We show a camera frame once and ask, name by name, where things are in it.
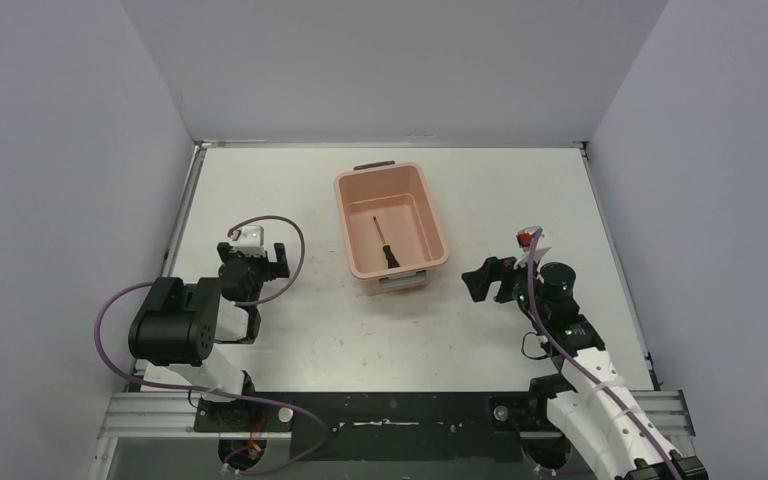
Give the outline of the black yellow screwdriver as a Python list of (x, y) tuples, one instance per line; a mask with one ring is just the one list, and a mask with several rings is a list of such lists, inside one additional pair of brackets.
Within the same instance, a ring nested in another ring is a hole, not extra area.
[(397, 260), (395, 254), (392, 251), (392, 248), (390, 244), (386, 241), (386, 238), (383, 234), (383, 231), (381, 229), (380, 223), (376, 216), (373, 216), (373, 222), (376, 228), (376, 231), (378, 233), (379, 239), (382, 244), (382, 252), (384, 254), (384, 257), (386, 259), (387, 267), (389, 269), (395, 269), (400, 267), (400, 263)]

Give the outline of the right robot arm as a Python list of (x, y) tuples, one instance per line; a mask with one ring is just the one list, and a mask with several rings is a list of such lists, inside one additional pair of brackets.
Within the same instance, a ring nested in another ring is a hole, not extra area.
[(707, 478), (702, 461), (660, 432), (617, 372), (574, 298), (572, 267), (489, 257), (461, 279), (474, 302), (498, 283), (495, 301), (517, 304), (557, 368), (530, 384), (523, 413), (532, 426), (560, 431), (599, 479)]

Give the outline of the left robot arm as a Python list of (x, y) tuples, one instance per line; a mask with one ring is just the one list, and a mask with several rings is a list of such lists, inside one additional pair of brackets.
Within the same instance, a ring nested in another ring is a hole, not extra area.
[(222, 242), (215, 277), (187, 284), (159, 277), (136, 314), (128, 335), (131, 355), (167, 367), (192, 386), (204, 386), (197, 406), (202, 431), (250, 431), (266, 420), (266, 408), (249, 395), (251, 376), (233, 366), (220, 344), (252, 344), (262, 317), (256, 306), (265, 283), (290, 275), (286, 249), (274, 246), (269, 258), (262, 247)]

